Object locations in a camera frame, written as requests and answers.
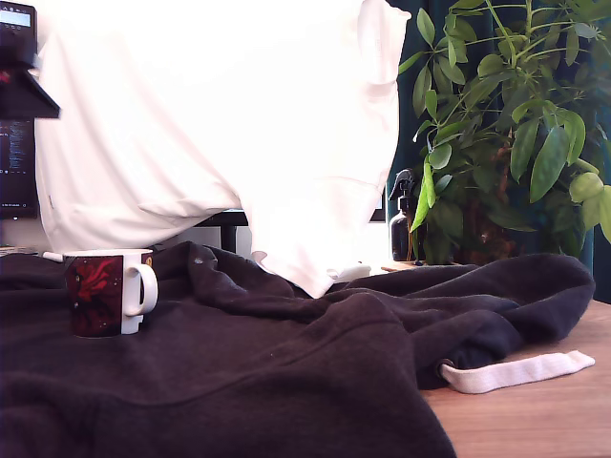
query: white sheet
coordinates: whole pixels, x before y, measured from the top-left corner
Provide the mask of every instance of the white sheet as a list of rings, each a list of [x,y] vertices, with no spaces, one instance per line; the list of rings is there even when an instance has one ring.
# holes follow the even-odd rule
[[[62,107],[36,125],[53,250],[143,247],[243,208],[254,259],[323,295],[388,176],[410,15],[384,0],[43,3],[40,80]]]

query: plant stem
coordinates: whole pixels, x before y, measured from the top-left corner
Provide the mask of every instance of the plant stem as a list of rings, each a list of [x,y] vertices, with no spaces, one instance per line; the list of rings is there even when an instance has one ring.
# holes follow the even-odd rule
[[[537,8],[536,10],[533,10],[533,14],[536,14],[540,11],[561,11],[561,10],[564,10],[564,8],[556,8],[556,7]]]
[[[532,27],[531,32],[538,31],[539,29],[545,29],[546,27],[551,27],[551,26],[567,26],[567,25],[572,25],[572,24],[574,23],[571,21],[550,22],[548,24],[541,24],[540,26]]]
[[[470,46],[470,45],[476,45],[478,43],[485,43],[487,41],[494,41],[494,40],[504,40],[505,37],[504,36],[493,36],[491,38],[483,38],[481,40],[477,40],[477,41],[470,41],[469,43],[465,43],[466,46]],[[426,51],[426,53],[433,53],[433,54],[439,54],[440,52],[446,52],[448,50],[448,48],[442,48],[441,50],[437,50],[437,51]]]
[[[493,8],[526,8],[526,7],[524,7],[524,5],[496,5]],[[478,8],[477,10],[471,10],[471,11],[486,11],[486,10],[488,10],[488,7]]]
[[[557,51],[567,51],[568,48],[554,48],[552,50],[547,50],[547,51],[541,51],[541,52],[535,52],[534,54],[529,55],[526,59],[524,59],[524,62],[528,62],[529,60],[531,60],[533,57],[537,57],[538,55],[544,55],[547,54],[548,52],[557,52]],[[580,52],[587,52],[588,54],[590,54],[591,52],[588,50],[582,50],[579,49]]]
[[[505,35],[505,39],[507,40],[507,43],[509,44],[509,49],[512,52],[512,69],[514,69],[516,67],[516,65],[517,65],[516,47],[514,46],[514,42],[509,37],[509,34],[505,30],[505,27],[503,26],[502,22],[500,22],[500,19],[498,18],[498,14],[496,14],[496,11],[495,11],[492,3],[490,3],[490,0],[486,0],[486,5],[488,5],[488,9],[490,10],[490,13],[492,14],[492,16],[495,19],[496,23],[498,24],[498,26],[500,27],[501,31],[503,32],[503,35]]]
[[[530,40],[533,28],[533,0],[526,0],[526,39]]]
[[[564,29],[560,29],[558,31],[558,33],[563,33],[564,31],[568,31],[570,29],[570,27],[564,28]],[[543,38],[537,40],[535,43],[533,43],[532,45],[530,45],[529,47],[525,48],[524,50],[522,50],[521,52],[519,52],[517,54],[517,58],[519,59],[522,55],[524,55],[526,52],[530,51],[533,48],[536,48],[538,45],[540,45],[541,43],[543,43],[545,40],[547,40],[547,36],[544,36]]]

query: mug handle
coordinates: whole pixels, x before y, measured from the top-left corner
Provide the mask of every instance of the mug handle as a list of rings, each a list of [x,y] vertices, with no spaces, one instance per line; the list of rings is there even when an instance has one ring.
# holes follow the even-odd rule
[[[158,296],[158,285],[157,277],[153,269],[146,264],[137,264],[131,266],[129,270],[136,270],[142,278],[142,284],[144,285],[144,300],[140,304],[139,309],[136,312],[126,311],[124,314],[128,317],[136,317],[138,315],[144,315],[155,308],[157,304]]]

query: white mug rim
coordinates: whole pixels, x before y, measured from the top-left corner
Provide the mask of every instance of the white mug rim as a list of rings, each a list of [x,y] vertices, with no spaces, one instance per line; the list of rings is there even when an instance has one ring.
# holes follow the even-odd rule
[[[131,248],[117,248],[117,249],[104,249],[104,250],[86,250],[86,251],[71,251],[64,253],[66,258],[95,258],[95,257],[108,257],[108,256],[130,256],[130,255],[149,255],[153,253],[153,250],[147,249],[131,249]]]

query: white drawstring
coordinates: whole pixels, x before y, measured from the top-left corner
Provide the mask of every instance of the white drawstring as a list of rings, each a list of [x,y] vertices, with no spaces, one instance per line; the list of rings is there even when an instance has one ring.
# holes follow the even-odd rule
[[[516,386],[574,374],[594,365],[595,361],[583,353],[552,353],[510,363],[491,364],[478,369],[459,370],[441,364],[440,375],[456,391],[482,394],[507,386]]]

